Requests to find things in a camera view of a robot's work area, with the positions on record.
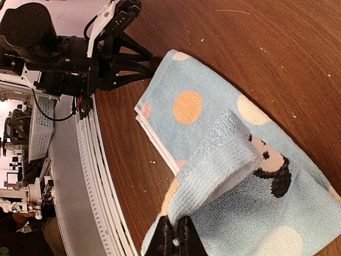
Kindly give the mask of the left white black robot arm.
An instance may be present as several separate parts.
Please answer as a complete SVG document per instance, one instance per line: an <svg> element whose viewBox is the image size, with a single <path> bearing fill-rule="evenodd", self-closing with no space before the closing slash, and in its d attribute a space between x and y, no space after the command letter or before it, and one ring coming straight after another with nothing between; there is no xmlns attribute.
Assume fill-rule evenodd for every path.
<svg viewBox="0 0 341 256"><path fill-rule="evenodd" d="M110 1L83 37L58 35L41 3L8 9L1 20L1 71L39 71L34 86L56 97L85 97L151 78L154 72L144 63L152 53L125 33L141 9L140 1Z"/></svg>

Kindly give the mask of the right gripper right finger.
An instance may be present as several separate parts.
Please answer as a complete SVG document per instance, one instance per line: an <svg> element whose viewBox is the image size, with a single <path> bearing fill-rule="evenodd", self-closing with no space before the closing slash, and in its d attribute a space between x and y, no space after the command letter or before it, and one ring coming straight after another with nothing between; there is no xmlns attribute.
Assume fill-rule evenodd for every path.
<svg viewBox="0 0 341 256"><path fill-rule="evenodd" d="M207 256L205 248L189 216L180 219L177 228L177 240L178 245L175 246L175 255Z"/></svg>

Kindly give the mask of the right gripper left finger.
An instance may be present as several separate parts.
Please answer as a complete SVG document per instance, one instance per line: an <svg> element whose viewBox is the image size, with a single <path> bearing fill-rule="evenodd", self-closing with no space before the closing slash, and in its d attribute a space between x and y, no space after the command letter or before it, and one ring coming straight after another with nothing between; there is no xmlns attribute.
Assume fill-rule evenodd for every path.
<svg viewBox="0 0 341 256"><path fill-rule="evenodd" d="M173 227L167 215L161 216L144 255L171 256L173 253Z"/></svg>

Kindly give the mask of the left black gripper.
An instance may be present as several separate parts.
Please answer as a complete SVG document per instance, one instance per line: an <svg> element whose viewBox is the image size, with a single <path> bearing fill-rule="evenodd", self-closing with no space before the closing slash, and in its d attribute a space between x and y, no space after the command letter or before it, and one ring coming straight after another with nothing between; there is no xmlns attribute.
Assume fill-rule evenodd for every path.
<svg viewBox="0 0 341 256"><path fill-rule="evenodd" d="M90 58L83 38L59 36L57 46L61 53L57 62L26 62L27 69L41 72L36 89L49 95L79 97L97 90L112 91L155 73L141 64L150 62L153 54L126 33L95 43ZM122 47L134 54L121 52Z"/></svg>

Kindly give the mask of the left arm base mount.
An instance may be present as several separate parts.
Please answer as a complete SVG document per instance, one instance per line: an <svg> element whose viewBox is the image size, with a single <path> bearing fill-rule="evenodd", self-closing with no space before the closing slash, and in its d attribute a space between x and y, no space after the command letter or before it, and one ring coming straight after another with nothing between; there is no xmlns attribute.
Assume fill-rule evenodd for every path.
<svg viewBox="0 0 341 256"><path fill-rule="evenodd" d="M74 97L71 105L71 114L79 114L79 119L83 120L89 115L93 109L93 99L89 94L83 94L79 97Z"/></svg>

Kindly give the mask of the blue polka dot towel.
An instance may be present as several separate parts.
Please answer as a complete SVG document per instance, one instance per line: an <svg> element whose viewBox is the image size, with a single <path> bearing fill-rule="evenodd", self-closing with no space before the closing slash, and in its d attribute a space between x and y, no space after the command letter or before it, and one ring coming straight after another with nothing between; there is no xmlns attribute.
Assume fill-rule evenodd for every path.
<svg viewBox="0 0 341 256"><path fill-rule="evenodd" d="M340 196L268 115L217 73L176 50L135 106L175 178L161 216L189 216L207 255L314 255L340 235Z"/></svg>

